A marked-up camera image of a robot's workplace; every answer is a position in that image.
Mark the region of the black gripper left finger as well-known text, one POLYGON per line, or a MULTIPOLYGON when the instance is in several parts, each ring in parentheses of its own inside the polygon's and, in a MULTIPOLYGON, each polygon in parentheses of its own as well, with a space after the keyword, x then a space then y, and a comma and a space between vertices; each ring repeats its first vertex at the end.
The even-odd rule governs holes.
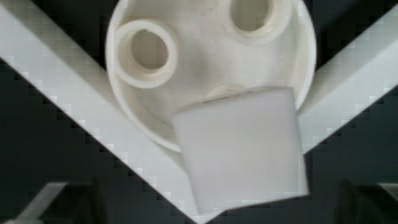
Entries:
POLYGON ((100 181, 50 182, 13 224, 109 224, 100 181))

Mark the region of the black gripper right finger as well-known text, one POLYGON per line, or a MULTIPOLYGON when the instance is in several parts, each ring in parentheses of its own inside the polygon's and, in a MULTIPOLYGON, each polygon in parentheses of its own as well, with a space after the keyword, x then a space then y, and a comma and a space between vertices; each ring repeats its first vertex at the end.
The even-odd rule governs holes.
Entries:
POLYGON ((398 224, 398 183, 342 181, 336 224, 398 224))

